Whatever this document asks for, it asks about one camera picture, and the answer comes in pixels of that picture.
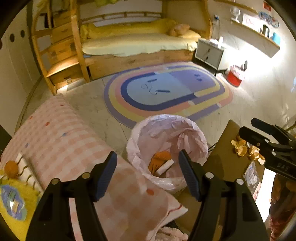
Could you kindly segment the colourful oval rug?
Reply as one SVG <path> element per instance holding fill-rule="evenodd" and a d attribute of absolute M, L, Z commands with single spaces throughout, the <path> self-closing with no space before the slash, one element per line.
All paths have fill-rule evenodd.
<path fill-rule="evenodd" d="M 109 113 L 128 128 L 159 114 L 196 121 L 233 99 L 223 80 L 192 62 L 119 72 L 107 82 L 103 96 Z"/>

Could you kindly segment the orange fuzzy sock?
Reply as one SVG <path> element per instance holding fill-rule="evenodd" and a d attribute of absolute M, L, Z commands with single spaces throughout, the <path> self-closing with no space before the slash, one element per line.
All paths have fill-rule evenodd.
<path fill-rule="evenodd" d="M 148 166 L 150 173 L 152 175 L 154 175 L 156 173 L 156 171 L 159 168 L 161 168 L 161 166 L 163 166 L 163 164 L 165 164 L 166 161 L 168 161 L 170 159 L 171 159 L 171 154 L 168 151 L 161 151 L 161 152 L 155 153 L 152 156 L 151 161 Z"/>

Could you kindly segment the white foam block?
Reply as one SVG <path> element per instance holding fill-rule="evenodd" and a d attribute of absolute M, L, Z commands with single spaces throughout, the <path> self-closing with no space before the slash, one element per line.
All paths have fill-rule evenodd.
<path fill-rule="evenodd" d="M 166 161 L 162 166 L 160 166 L 160 168 L 158 168 L 155 172 L 156 176 L 161 176 L 163 173 L 165 173 L 168 169 L 170 169 L 170 167 L 174 164 L 174 160 L 170 159 L 168 161 Z"/>

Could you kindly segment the white pink trash bag bin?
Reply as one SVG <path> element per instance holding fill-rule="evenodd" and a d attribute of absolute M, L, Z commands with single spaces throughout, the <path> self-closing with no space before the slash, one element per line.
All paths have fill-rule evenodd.
<path fill-rule="evenodd" d="M 197 124 L 179 115 L 154 115 L 137 123 L 126 145 L 128 161 L 153 184 L 173 194 L 187 184 L 178 156 L 185 150 L 193 162 L 204 165 L 208 158 L 208 144 Z M 149 170 L 152 157 L 168 152 L 174 163 L 161 176 Z"/>

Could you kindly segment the white nightstand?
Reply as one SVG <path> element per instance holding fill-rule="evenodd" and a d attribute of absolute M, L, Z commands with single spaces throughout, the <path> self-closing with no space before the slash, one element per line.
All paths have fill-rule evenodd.
<path fill-rule="evenodd" d="M 210 40 L 200 38 L 197 42 L 195 58 L 214 69 L 217 73 L 226 74 L 228 69 L 226 63 L 226 48 L 214 44 Z"/>

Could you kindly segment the wooden wall shelf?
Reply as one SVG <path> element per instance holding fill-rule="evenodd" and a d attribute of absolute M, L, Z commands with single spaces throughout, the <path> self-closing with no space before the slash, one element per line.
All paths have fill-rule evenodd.
<path fill-rule="evenodd" d="M 241 23 L 231 20 L 229 28 L 230 34 L 259 49 L 269 58 L 272 58 L 280 50 L 280 46 L 273 40 Z"/>

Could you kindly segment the yellow foam fruit net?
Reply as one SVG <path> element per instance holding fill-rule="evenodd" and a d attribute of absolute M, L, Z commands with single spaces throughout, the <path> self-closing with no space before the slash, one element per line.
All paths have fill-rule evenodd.
<path fill-rule="evenodd" d="M 1 170 L 1 215 L 19 240 L 25 240 L 36 207 L 43 195 L 36 178 L 10 179 Z"/>

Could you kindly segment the plush toy on bed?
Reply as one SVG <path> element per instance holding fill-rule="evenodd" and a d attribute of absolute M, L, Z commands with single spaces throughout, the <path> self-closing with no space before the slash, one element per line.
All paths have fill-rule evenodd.
<path fill-rule="evenodd" d="M 178 37 L 184 35 L 189 29 L 190 26 L 187 24 L 176 24 L 168 31 L 168 35 Z"/>

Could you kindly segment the wooden stair drawers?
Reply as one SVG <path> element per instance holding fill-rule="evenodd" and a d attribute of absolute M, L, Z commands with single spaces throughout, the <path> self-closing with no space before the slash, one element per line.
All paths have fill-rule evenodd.
<path fill-rule="evenodd" d="M 43 78 L 53 95 L 90 76 L 82 52 L 77 1 L 39 1 L 31 39 Z"/>

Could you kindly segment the wooden bunk bed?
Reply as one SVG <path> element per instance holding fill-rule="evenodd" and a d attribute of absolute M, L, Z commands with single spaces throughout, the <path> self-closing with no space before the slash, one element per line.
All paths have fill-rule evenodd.
<path fill-rule="evenodd" d="M 95 26 L 92 17 L 81 19 L 82 52 L 90 80 L 142 66 L 191 61 L 200 38 L 209 39 L 213 24 L 207 1 L 163 1 L 160 17 L 150 22 Z M 190 26 L 184 35 L 168 31 L 176 24 Z"/>

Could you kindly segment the red snack box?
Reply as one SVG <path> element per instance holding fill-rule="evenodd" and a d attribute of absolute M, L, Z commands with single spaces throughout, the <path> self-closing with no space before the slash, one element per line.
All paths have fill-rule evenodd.
<path fill-rule="evenodd" d="M 40 185 L 32 165 L 29 164 L 21 153 L 17 155 L 16 164 L 18 165 L 18 179 L 26 185 L 31 186 L 34 190 L 43 193 L 44 189 Z"/>

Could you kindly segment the red bucket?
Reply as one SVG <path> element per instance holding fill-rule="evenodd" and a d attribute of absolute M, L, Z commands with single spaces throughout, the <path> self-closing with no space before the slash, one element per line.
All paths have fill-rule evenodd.
<path fill-rule="evenodd" d="M 239 87 L 244 79 L 245 71 L 233 65 L 227 74 L 227 81 L 234 87 Z"/>

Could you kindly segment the pink checkered tablecloth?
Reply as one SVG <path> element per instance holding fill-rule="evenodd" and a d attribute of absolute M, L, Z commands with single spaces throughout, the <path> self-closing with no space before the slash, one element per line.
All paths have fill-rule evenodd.
<path fill-rule="evenodd" d="M 62 95 L 45 101 L 18 129 L 1 165 L 22 154 L 42 186 L 76 179 L 102 163 L 111 148 Z M 118 157 L 106 195 L 95 205 L 108 240 L 154 240 L 158 230 L 187 212 L 170 193 Z"/>

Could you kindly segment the orange fruit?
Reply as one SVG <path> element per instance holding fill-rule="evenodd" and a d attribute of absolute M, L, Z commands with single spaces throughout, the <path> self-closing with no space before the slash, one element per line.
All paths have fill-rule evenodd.
<path fill-rule="evenodd" d="M 8 178 L 17 178 L 19 173 L 19 167 L 16 162 L 8 161 L 4 166 L 4 172 Z"/>

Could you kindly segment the white desk fan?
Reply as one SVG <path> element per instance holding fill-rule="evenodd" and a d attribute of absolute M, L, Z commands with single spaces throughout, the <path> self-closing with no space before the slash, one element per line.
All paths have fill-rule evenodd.
<path fill-rule="evenodd" d="M 236 6 L 232 6 L 230 8 L 230 13 L 232 15 L 231 20 L 237 23 L 240 23 L 240 21 L 238 20 L 238 17 L 240 16 L 241 12 L 240 9 Z"/>

